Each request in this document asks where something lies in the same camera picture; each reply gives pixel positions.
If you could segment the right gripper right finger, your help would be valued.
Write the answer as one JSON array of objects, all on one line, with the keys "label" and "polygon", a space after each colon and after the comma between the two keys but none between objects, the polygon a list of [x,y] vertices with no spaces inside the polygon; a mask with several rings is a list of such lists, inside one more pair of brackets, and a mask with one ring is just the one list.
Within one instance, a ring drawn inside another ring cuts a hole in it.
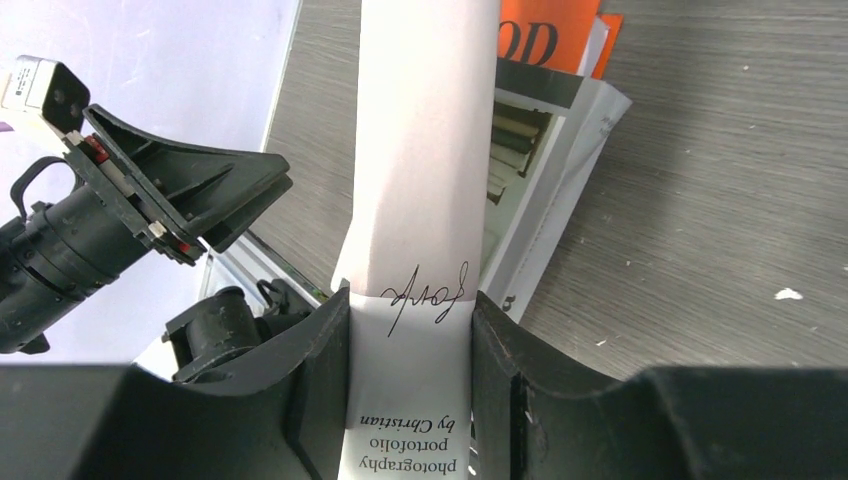
[{"label": "right gripper right finger", "polygon": [[486,295],[472,316],[482,479],[843,479],[843,368],[598,372]]}]

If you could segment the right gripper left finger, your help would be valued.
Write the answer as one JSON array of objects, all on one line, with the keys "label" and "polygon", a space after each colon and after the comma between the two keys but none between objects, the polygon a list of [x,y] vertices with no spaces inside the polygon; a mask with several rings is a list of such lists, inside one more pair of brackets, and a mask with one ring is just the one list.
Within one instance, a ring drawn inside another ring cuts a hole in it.
[{"label": "right gripper left finger", "polygon": [[349,293],[211,371],[1,369],[5,479],[334,479],[348,395]]}]

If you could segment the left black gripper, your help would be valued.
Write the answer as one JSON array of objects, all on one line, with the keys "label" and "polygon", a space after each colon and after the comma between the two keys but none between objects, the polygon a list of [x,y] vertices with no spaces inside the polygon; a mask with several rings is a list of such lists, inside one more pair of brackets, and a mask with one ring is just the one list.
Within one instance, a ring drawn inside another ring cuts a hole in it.
[{"label": "left black gripper", "polygon": [[180,264],[206,252],[196,238],[223,253],[293,186],[279,154],[168,140],[99,105],[84,116],[94,134],[64,134],[64,159],[136,240]]}]

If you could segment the grey white portfolio file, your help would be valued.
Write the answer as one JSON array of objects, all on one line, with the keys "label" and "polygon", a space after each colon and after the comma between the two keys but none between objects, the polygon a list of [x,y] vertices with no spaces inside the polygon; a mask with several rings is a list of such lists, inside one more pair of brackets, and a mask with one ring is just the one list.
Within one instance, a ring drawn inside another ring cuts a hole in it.
[{"label": "grey white portfolio file", "polygon": [[343,479],[464,479],[497,1],[361,6]]}]

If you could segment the photo magazine pages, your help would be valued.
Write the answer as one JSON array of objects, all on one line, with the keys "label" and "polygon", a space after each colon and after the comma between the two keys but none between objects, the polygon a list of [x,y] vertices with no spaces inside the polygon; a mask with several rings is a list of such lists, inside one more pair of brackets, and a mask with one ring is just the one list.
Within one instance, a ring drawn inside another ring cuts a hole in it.
[{"label": "photo magazine pages", "polygon": [[603,80],[498,59],[480,289],[514,322],[631,104]]}]

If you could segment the orange book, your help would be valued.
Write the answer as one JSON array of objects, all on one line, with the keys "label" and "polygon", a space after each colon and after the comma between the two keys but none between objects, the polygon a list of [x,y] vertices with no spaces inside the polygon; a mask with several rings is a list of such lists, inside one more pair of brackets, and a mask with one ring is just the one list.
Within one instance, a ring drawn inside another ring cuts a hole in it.
[{"label": "orange book", "polygon": [[599,0],[503,1],[498,56],[601,79],[624,16],[600,6]]}]

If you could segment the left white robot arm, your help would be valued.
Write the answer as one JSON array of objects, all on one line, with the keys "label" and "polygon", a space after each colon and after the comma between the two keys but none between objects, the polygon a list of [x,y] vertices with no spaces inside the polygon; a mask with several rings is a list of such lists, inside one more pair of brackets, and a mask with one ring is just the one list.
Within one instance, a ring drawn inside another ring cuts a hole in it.
[{"label": "left white robot arm", "polygon": [[1,229],[5,354],[46,352],[48,328],[150,252],[194,265],[227,250],[293,184],[279,154],[164,139],[96,104],[83,115],[92,133],[60,139],[72,191]]}]

